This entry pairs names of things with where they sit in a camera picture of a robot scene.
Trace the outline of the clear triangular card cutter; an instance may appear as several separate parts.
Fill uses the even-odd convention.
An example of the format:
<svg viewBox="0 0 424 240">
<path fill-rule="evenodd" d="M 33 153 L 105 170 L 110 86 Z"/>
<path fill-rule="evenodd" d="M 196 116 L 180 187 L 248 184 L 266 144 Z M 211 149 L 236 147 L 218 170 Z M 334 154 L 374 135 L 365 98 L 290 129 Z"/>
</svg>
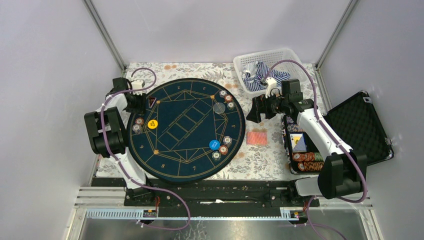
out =
<svg viewBox="0 0 424 240">
<path fill-rule="evenodd" d="M 148 100 L 147 101 L 148 102 L 148 107 L 150 109 L 152 109 L 154 107 L 156 101 L 157 101 L 157 98 L 156 97 L 153 97 L 153 96 L 149 96 L 147 100 Z"/>
</svg>

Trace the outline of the red 5 chip stack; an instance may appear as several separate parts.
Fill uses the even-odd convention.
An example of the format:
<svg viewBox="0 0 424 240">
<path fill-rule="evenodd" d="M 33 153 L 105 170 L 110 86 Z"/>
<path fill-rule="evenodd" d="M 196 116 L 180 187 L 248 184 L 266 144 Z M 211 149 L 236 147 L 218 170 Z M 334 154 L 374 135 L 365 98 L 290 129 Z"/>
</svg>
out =
<svg viewBox="0 0 424 240">
<path fill-rule="evenodd" d="M 142 117 L 138 117 L 136 120 L 135 120 L 135 123 L 137 124 L 137 125 L 140 125 L 140 126 L 142 126 L 143 124 L 144 124 L 144 119 L 142 118 Z"/>
</svg>

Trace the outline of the grey chip stack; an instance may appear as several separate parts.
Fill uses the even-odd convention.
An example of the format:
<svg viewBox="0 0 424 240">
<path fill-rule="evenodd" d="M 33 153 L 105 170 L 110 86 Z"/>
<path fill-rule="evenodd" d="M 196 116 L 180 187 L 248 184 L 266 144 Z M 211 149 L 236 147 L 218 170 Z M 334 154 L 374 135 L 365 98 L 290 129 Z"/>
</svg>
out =
<svg viewBox="0 0 424 240">
<path fill-rule="evenodd" d="M 227 93 L 227 91 L 226 90 L 221 90 L 220 92 L 219 92 L 219 95 L 220 95 L 220 97 L 221 98 L 225 98 L 225 96 L 227 95 L 228 93 Z"/>
<path fill-rule="evenodd" d="M 131 129 L 132 129 L 132 131 L 135 135 L 138 135 L 138 134 L 142 133 L 142 131 L 143 131 L 142 126 L 139 125 L 139 124 L 134 124 Z"/>
<path fill-rule="evenodd" d="M 222 144 L 229 147 L 232 144 L 233 139 L 230 136 L 224 136 L 222 138 Z"/>
</svg>

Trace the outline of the yellow big blind button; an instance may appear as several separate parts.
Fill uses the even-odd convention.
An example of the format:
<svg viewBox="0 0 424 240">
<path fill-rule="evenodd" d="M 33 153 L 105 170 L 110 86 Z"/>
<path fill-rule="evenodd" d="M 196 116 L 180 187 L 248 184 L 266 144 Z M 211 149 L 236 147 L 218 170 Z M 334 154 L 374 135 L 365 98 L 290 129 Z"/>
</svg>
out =
<svg viewBox="0 0 424 240">
<path fill-rule="evenodd" d="M 156 119 L 151 119 L 147 122 L 147 127 L 151 130 L 156 129 L 159 123 Z"/>
</svg>

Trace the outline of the red playing card deck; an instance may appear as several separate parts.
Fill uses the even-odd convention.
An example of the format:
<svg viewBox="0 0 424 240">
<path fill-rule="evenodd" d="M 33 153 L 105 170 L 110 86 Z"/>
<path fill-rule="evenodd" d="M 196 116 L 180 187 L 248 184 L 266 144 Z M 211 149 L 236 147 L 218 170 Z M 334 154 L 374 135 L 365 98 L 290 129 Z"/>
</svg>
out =
<svg viewBox="0 0 424 240">
<path fill-rule="evenodd" d="M 247 145 L 266 146 L 268 144 L 268 137 L 266 132 L 248 131 L 246 134 Z"/>
</svg>

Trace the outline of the clear dealer button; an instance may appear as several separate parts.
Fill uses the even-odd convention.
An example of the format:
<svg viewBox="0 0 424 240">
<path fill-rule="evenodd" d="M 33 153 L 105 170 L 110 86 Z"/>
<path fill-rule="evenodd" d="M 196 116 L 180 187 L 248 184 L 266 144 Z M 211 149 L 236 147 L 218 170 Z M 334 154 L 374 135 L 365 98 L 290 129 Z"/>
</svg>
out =
<svg viewBox="0 0 424 240">
<path fill-rule="evenodd" d="M 225 110 L 226 110 L 226 105 L 224 103 L 222 103 L 222 102 L 217 102 L 217 103 L 215 103 L 213 105 L 212 108 L 213 108 L 213 111 L 216 114 L 223 114 L 225 112 Z"/>
</svg>

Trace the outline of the blue small blind button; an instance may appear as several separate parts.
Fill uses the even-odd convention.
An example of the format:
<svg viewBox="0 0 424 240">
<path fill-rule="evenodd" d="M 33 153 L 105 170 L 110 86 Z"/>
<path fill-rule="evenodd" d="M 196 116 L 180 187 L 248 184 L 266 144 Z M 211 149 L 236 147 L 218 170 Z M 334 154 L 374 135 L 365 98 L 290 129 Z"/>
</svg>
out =
<svg viewBox="0 0 424 240">
<path fill-rule="evenodd" d="M 216 140 L 216 139 L 213 139 L 213 140 L 211 140 L 209 142 L 209 148 L 211 150 L 216 151 L 216 150 L 218 150 L 220 148 L 220 146 L 221 146 L 221 143 L 218 140 Z"/>
</svg>

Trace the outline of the green blue 50 chip stack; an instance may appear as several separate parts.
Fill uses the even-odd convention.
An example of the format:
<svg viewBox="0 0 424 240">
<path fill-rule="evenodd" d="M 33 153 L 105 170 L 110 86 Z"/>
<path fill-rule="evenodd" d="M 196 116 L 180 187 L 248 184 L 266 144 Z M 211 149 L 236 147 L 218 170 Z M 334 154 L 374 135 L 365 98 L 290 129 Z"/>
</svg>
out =
<svg viewBox="0 0 424 240">
<path fill-rule="evenodd" d="M 219 161 L 222 157 L 219 151 L 214 151 L 211 155 L 213 161 Z"/>
</svg>

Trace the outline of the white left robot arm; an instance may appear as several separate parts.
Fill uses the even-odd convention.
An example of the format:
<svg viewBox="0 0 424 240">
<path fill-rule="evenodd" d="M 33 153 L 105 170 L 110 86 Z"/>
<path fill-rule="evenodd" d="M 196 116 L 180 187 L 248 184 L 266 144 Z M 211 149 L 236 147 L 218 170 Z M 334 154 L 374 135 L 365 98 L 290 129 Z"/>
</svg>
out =
<svg viewBox="0 0 424 240">
<path fill-rule="evenodd" d="M 113 88 L 101 107 L 84 115 L 85 127 L 92 151 L 113 161 L 126 188 L 135 190 L 147 184 L 147 177 L 129 151 L 129 131 L 122 116 L 125 113 L 144 115 L 146 95 L 133 94 L 133 85 L 124 77 L 114 78 L 112 83 Z"/>
</svg>

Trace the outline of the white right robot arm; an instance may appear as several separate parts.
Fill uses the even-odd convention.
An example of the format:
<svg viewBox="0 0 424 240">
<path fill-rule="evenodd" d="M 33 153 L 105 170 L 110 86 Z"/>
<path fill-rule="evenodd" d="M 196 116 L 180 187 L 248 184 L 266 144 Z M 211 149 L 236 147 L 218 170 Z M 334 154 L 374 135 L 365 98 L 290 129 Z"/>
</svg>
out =
<svg viewBox="0 0 424 240">
<path fill-rule="evenodd" d="M 277 114 L 291 117 L 306 132 L 324 160 L 318 176 L 295 180 L 295 187 L 286 193 L 287 201 L 299 206 L 308 196 L 321 196 L 349 203 L 363 202 L 368 194 L 365 178 L 367 156 L 354 152 L 336 134 L 318 110 L 316 100 L 303 97 L 298 79 L 283 81 L 280 95 L 272 92 L 277 87 L 273 77 L 264 81 L 265 93 L 252 99 L 246 119 L 260 123 L 261 115 L 265 115 L 266 119 Z"/>
</svg>

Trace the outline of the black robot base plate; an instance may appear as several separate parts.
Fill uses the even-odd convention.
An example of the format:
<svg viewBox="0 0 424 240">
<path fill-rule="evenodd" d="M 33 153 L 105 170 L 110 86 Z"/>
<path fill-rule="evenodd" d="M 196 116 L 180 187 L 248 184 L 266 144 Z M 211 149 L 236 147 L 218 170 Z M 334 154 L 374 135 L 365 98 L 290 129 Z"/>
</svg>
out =
<svg viewBox="0 0 424 240">
<path fill-rule="evenodd" d="M 284 180 L 201 180 L 184 185 L 150 179 L 154 190 L 128 190 L 123 178 L 99 177 L 93 187 L 119 187 L 124 191 L 124 206 L 153 207 L 159 217 L 224 218 L 277 217 L 279 209 L 304 211 L 307 206 L 319 207 L 318 200 L 310 204 L 309 196 L 300 196 L 294 181 Z"/>
</svg>

